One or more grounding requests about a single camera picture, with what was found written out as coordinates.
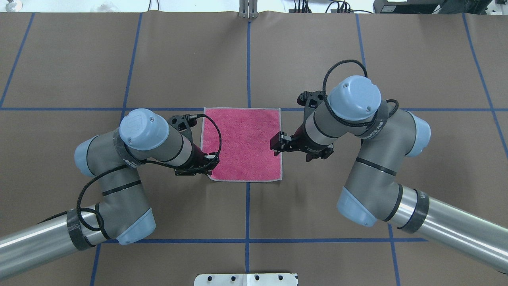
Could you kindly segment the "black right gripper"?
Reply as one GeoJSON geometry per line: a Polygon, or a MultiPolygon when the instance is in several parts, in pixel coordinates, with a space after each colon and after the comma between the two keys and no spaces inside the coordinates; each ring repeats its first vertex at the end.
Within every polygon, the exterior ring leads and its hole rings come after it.
{"type": "Polygon", "coordinates": [[[274,156],[278,156],[283,152],[304,152],[306,153],[306,161],[321,158],[327,159],[334,153],[333,144],[320,145],[310,138],[307,134],[305,125],[298,127],[295,133],[288,136],[285,132],[280,131],[272,139],[270,139],[270,150],[274,156]]]}

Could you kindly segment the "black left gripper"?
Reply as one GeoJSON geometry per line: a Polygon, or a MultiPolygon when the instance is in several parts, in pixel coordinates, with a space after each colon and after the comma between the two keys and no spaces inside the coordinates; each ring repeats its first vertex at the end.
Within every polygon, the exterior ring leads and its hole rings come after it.
{"type": "Polygon", "coordinates": [[[203,152],[189,140],[183,140],[183,147],[175,157],[175,175],[195,176],[204,174],[211,176],[219,163],[219,153],[203,152]]]}

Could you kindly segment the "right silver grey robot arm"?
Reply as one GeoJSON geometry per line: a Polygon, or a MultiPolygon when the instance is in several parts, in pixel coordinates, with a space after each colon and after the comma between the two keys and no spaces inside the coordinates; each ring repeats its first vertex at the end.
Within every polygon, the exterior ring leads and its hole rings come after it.
{"type": "Polygon", "coordinates": [[[506,228],[395,181],[403,159],[421,154],[428,145],[426,121],[390,105],[361,75],[344,79],[329,95],[310,94],[298,103],[306,106],[304,121],[293,135],[278,132],[272,137],[275,156],[301,151],[307,161],[328,158],[341,136],[350,133],[362,140],[338,199],[343,216],[366,227],[379,220],[390,223],[507,273],[506,228]]]}

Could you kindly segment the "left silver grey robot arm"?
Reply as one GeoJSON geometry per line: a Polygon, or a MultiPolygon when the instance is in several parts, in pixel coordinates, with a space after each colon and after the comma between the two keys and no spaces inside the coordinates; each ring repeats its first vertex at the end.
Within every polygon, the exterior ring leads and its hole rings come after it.
{"type": "Polygon", "coordinates": [[[75,206],[1,239],[1,279],[8,279],[78,251],[115,239],[138,242],[156,229],[138,167],[156,164],[177,176],[210,175],[221,149],[205,153],[191,128],[205,114],[165,120],[150,109],[134,109],[118,128],[84,141],[75,165],[91,177],[75,206]]]}

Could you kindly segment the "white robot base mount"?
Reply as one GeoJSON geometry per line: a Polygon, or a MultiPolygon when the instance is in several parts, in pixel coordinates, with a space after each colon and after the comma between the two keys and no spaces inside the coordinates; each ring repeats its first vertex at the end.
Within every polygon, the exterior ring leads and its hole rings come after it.
{"type": "Polygon", "coordinates": [[[293,273],[200,274],[194,286],[299,286],[293,273]]]}

